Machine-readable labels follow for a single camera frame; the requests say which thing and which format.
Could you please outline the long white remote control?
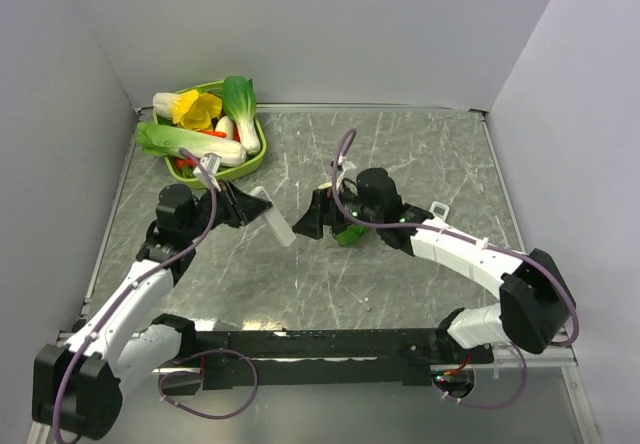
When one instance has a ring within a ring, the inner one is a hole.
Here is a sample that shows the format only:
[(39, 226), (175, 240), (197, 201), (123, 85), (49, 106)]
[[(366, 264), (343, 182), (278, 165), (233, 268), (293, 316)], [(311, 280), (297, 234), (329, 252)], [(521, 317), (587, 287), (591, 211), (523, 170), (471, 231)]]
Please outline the long white remote control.
[(282, 247), (287, 248), (291, 246), (296, 239), (296, 235), (292, 231), (291, 226), (287, 223), (282, 213), (272, 201), (266, 189), (263, 186), (256, 186), (249, 192), (249, 194), (252, 197), (265, 200), (268, 204), (270, 204), (270, 207), (261, 215), (261, 217), (267, 223)]

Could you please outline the white universal AC remote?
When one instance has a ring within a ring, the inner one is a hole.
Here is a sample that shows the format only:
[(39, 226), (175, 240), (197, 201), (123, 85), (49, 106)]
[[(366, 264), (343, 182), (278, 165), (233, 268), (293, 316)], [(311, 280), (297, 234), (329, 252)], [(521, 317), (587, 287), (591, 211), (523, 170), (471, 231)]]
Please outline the white universal AC remote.
[(450, 208), (448, 205), (438, 201), (433, 201), (430, 205), (429, 211), (442, 221), (446, 221), (449, 215)]

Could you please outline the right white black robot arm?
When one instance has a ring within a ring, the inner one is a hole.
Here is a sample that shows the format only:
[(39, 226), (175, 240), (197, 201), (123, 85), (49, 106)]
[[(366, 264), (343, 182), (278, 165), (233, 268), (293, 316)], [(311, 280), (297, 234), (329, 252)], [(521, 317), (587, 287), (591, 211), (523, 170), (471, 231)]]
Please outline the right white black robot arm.
[(541, 354), (570, 318), (575, 301), (553, 258), (499, 249), (448, 226), (431, 211), (404, 202), (394, 180), (382, 168), (360, 172), (316, 188), (294, 233), (319, 240), (355, 227), (375, 230), (393, 249), (444, 266), (492, 294), (494, 305), (451, 312), (436, 339), (438, 354), (459, 362), (472, 348), (512, 343)]

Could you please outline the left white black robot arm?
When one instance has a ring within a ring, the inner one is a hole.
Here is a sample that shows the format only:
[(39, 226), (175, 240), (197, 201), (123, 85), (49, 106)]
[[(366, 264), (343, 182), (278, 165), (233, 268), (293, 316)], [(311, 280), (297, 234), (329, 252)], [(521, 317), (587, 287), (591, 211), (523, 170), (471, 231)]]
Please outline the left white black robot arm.
[(201, 197), (184, 184), (162, 189), (156, 218), (118, 289), (64, 345), (47, 344), (36, 355), (33, 419), (99, 440), (115, 424), (127, 395), (155, 367), (192, 362), (198, 351), (193, 321), (162, 315), (144, 331), (139, 325), (186, 273), (196, 244), (210, 230), (239, 228), (273, 208), (264, 194), (247, 194), (230, 182)]

